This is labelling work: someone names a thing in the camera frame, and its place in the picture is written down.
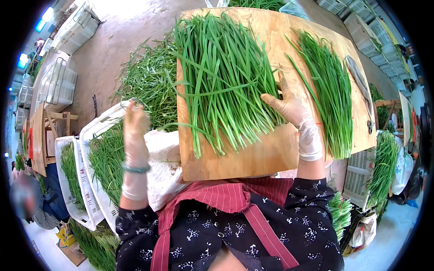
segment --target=yellow bag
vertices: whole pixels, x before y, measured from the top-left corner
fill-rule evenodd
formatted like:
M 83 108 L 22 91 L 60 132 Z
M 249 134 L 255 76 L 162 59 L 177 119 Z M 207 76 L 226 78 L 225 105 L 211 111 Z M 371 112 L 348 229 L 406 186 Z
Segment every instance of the yellow bag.
M 62 241 L 63 244 L 65 244 L 65 247 L 69 247 L 72 245 L 76 239 L 74 235 L 71 234 L 71 231 L 69 230 L 69 225 L 65 222 L 61 221 L 62 227 L 60 228 L 60 231 L 56 233 L 57 238 L 59 238 L 59 247 L 60 247 L 60 241 Z

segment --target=wooden cutting board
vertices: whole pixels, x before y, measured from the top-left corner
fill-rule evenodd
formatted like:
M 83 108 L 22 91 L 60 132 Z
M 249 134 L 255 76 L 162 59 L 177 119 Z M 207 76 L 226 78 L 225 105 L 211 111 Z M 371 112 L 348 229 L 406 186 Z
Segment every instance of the wooden cutting board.
M 227 9 L 228 8 L 188 10 L 184 11 L 181 17 L 184 18 L 191 15 L 205 16 L 208 12 L 220 16 L 220 14 Z M 285 38 L 286 35 L 294 42 L 297 40 L 297 34 L 293 32 L 291 28 L 295 30 L 303 29 L 311 35 L 316 34 L 320 38 L 326 38 L 333 43 L 333 48 L 340 59 L 343 59 L 346 54 L 351 55 L 363 76 L 365 76 L 362 64 L 352 42 L 328 28 L 296 16 L 269 10 L 232 8 L 227 10 L 226 14 L 231 16 L 235 22 L 239 21 L 244 26 L 250 25 L 255 35 L 259 36 L 261 42 L 265 42 L 272 69 L 280 68 L 284 71 L 287 81 L 292 84 L 294 92 L 312 113 L 318 126 L 321 126 L 321 121 L 316 107 L 314 106 L 314 102 L 297 74 L 297 71 L 285 57 L 285 53 L 289 54 L 302 71 L 305 78 L 310 78 L 306 64 Z M 279 80 L 277 72 L 275 73 L 275 78 L 277 81 Z M 183 80 L 179 60 L 177 80 Z M 367 121 L 369 120 L 369 115 L 363 95 L 351 75 L 350 80 L 352 86 L 352 115 L 354 127 L 352 153 L 356 153 L 376 145 L 376 138 L 375 127 L 373 128 L 372 134 L 368 133 Z M 184 93 L 184 85 L 178 85 L 177 88 L 180 93 Z M 187 105 L 185 100 L 179 96 L 178 122 L 188 123 Z M 196 159 L 194 157 L 190 128 L 179 126 L 179 143 L 184 180 L 217 180 L 258 176 L 297 168 L 299 137 L 297 130 L 292 124 L 277 127 L 274 132 L 260 136 L 260 138 L 262 143 L 256 142 L 253 145 L 247 144 L 247 148 L 240 150 L 239 153 L 236 153 L 226 141 L 226 155 L 217 157 L 209 143 L 200 134 L 202 156 L 200 159 Z M 331 159 L 331 155 L 328 154 L 326 160 L 329 161 Z

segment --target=hand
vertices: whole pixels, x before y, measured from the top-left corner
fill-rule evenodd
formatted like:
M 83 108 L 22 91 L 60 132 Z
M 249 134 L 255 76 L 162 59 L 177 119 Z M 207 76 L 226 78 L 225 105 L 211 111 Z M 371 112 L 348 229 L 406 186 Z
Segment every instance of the hand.
M 143 105 L 136 107 L 131 101 L 124 117 L 125 163 L 130 167 L 142 167 L 148 163 L 144 135 L 150 124 L 148 114 L 143 111 Z
M 280 87 L 282 89 L 283 100 L 276 99 L 270 94 L 262 94 L 261 99 L 276 109 L 287 121 L 292 123 L 299 130 L 299 154 L 304 161 L 315 161 L 322 157 L 322 143 L 319 137 L 318 127 L 312 115 L 291 90 L 295 88 L 295 79 L 291 79 L 290 85 L 279 71 Z
M 287 121 L 292 123 L 297 129 L 300 129 L 300 125 L 304 119 L 311 117 L 309 111 L 301 102 L 300 98 L 296 96 L 292 89 L 295 88 L 295 79 L 290 79 L 288 82 L 283 75 L 283 72 L 279 71 L 280 86 L 282 89 L 283 100 L 276 99 L 270 94 L 264 93 L 261 95 L 261 99 L 276 109 Z

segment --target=wooden table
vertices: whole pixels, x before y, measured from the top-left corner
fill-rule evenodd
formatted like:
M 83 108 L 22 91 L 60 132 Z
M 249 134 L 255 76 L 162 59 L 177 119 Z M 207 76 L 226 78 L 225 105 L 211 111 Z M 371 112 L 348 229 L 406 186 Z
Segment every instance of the wooden table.
M 386 106 L 388 108 L 389 116 L 386 120 L 386 123 L 383 127 L 378 126 L 378 115 L 377 115 L 377 107 Z M 402 138 L 404 141 L 404 146 L 408 144 L 410 138 L 410 118 L 412 116 L 408 112 L 408 106 L 410 106 L 411 110 L 413 110 L 413 105 L 408 101 L 408 99 L 399 91 L 399 98 L 394 100 L 379 100 L 374 103 L 374 114 L 375 114 L 375 126 L 377 129 L 385 130 L 387 128 L 387 124 L 391 119 L 393 113 L 396 114 L 398 118 L 397 124 L 397 132 L 402 132 L 403 135 L 398 135 L 398 137 Z M 399 122 L 399 110 L 402 110 L 402 123 Z
M 191 15 L 205 16 L 208 12 L 219 16 L 225 10 L 227 10 L 226 14 L 231 16 L 235 22 L 241 22 L 244 26 L 251 26 L 253 32 L 256 36 L 259 36 L 261 42 L 265 42 L 266 52 L 272 69 L 280 68 L 284 71 L 287 81 L 312 113 L 319 126 L 321 126 L 321 121 L 316 111 L 316 106 L 297 71 L 285 57 L 285 53 L 291 55 L 305 78 L 310 81 L 310 84 L 315 89 L 304 60 L 285 38 L 286 35 L 292 41 L 297 40 L 297 34 L 291 28 L 296 30 L 303 29 L 312 35 L 317 34 L 320 38 L 326 38 L 333 43 L 333 48 L 340 59 L 343 59 L 346 54 L 351 55 L 365 77 L 357 50 L 350 40 L 328 28 L 296 16 L 251 8 L 232 8 L 229 10 L 227 8 L 215 8 L 184 11 L 181 17 L 189 17 Z M 279 80 L 277 72 L 275 73 L 275 78 L 277 81 Z M 179 61 L 177 80 L 183 80 L 182 68 Z M 369 115 L 365 105 L 365 98 L 351 75 L 350 80 L 354 128 L 352 153 L 356 153 L 375 146 L 376 138 L 375 129 L 372 134 L 368 132 L 367 121 L 369 120 Z M 178 85 L 177 88 L 180 93 L 184 93 L 184 85 Z M 188 123 L 187 105 L 181 97 L 178 97 L 178 122 Z M 297 130 L 292 124 L 277 127 L 274 132 L 260 136 L 262 143 L 247 144 L 247 148 L 241 150 L 240 153 L 235 153 L 227 141 L 225 142 L 225 136 L 222 136 L 225 146 L 227 146 L 227 153 L 220 158 L 215 155 L 209 143 L 200 133 L 199 136 L 202 157 L 196 159 L 193 152 L 190 128 L 179 126 L 181 164 L 185 181 L 258 176 L 298 167 L 299 137 Z M 332 159 L 329 153 L 325 156 L 327 161 Z
M 52 131 L 54 138 L 58 138 L 54 124 L 58 120 L 66 120 L 66 135 L 69 136 L 71 120 L 78 120 L 79 117 L 78 115 L 71 115 L 70 112 L 47 112 L 44 110 L 44 104 L 45 102 L 41 103 L 30 119 L 30 129 L 32 129 L 32 138 L 30 140 L 33 147 L 32 168 L 37 173 L 47 177 L 45 167 L 47 164 L 56 162 L 54 156 L 47 156 L 47 131 Z

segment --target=bracelet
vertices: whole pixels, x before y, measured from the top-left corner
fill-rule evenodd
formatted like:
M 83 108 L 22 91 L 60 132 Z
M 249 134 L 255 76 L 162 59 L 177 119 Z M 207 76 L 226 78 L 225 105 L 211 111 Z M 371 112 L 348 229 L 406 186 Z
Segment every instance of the bracelet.
M 125 162 L 122 162 L 122 169 L 124 169 L 124 171 L 126 172 L 131 172 L 131 173 L 146 173 L 151 169 L 151 166 L 148 164 L 147 167 L 129 167 L 127 165 L 125 165 Z

